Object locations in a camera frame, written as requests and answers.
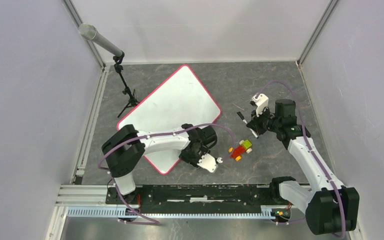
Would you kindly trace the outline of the pink framed whiteboard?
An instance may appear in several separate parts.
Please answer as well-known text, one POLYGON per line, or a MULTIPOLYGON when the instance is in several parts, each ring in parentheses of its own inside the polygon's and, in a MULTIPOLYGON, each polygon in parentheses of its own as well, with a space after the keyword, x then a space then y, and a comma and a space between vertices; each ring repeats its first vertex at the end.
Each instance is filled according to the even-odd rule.
MULTIPOLYGON (((117 125, 120 130, 132 124, 147 132, 170 132, 183 124, 214 123, 221 108, 188 65, 182 65, 160 84, 117 125)), ((144 155, 162 175, 180 161, 180 151, 165 150, 144 155)))

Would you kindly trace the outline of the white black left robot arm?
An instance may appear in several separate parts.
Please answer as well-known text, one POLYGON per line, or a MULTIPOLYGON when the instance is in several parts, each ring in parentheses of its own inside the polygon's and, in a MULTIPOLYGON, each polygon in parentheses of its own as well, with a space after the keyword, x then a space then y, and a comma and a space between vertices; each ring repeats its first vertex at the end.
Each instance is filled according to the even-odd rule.
POLYGON ((179 159, 214 173, 222 158, 211 155, 217 134, 210 124, 182 124, 171 131, 137 130, 132 124, 123 126, 101 147, 107 168, 125 204, 137 198, 133 170, 144 156, 168 150, 179 151, 179 159))

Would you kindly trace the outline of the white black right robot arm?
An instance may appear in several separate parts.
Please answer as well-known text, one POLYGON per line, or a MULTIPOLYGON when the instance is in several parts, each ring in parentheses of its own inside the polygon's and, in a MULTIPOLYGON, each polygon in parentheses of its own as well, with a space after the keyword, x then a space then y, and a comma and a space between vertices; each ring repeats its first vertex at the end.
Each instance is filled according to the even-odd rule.
POLYGON ((275 177, 269 189, 269 199, 275 204, 289 201, 305 216, 314 235, 338 234, 354 231, 357 227, 360 195, 354 187, 347 187, 329 169, 317 151, 310 132, 298 124, 296 102, 290 99, 275 101, 275 110, 268 107, 268 98, 252 98, 255 107, 247 127, 256 134, 276 134, 276 138, 294 157, 308 180, 310 189, 301 186, 290 176, 275 177))

